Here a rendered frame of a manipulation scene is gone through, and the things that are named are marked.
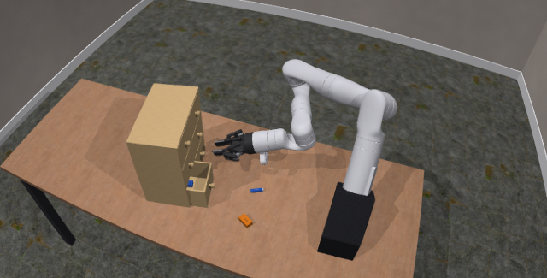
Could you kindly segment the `tan wooden chest of drawers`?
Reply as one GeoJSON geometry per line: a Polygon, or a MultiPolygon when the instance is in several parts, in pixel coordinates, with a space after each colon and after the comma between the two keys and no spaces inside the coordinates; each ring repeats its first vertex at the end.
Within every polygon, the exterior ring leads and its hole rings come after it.
{"type": "Polygon", "coordinates": [[[197,92],[153,84],[138,114],[126,144],[147,201],[191,207],[178,147],[197,92]]]}

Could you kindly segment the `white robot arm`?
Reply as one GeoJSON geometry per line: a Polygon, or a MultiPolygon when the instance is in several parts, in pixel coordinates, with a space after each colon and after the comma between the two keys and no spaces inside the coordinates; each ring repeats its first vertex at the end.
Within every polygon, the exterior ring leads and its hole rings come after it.
{"type": "Polygon", "coordinates": [[[306,151],[315,145],[309,101],[311,87],[324,98],[360,109],[356,141],[343,189],[367,196],[373,186],[385,140],[381,130],[382,121],[391,119],[397,113],[394,97],[379,90],[369,91],[351,80],[315,68],[301,60],[286,62],[282,72],[295,96],[291,103],[292,134],[283,128],[253,132],[252,143],[255,152],[260,153],[261,165],[268,163],[269,151],[306,151]]]}

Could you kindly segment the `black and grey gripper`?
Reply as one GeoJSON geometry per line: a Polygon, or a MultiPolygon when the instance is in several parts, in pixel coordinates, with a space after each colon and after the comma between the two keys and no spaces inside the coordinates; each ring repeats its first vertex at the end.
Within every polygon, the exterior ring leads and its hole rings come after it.
{"type": "Polygon", "coordinates": [[[256,154],[252,143],[252,134],[253,132],[244,134],[242,129],[229,133],[226,136],[226,139],[215,141],[217,147],[224,145],[229,146],[225,149],[213,150],[214,155],[223,155],[226,160],[238,162],[240,155],[243,155],[244,153],[256,154]]]}

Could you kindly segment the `orange nine-volt battery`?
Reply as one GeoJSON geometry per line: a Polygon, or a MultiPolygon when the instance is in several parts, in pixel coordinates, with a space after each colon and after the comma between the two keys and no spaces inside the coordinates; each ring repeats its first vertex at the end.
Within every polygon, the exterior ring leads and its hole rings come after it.
{"type": "Polygon", "coordinates": [[[253,221],[246,215],[243,214],[238,218],[247,228],[253,224],[253,221]]]}

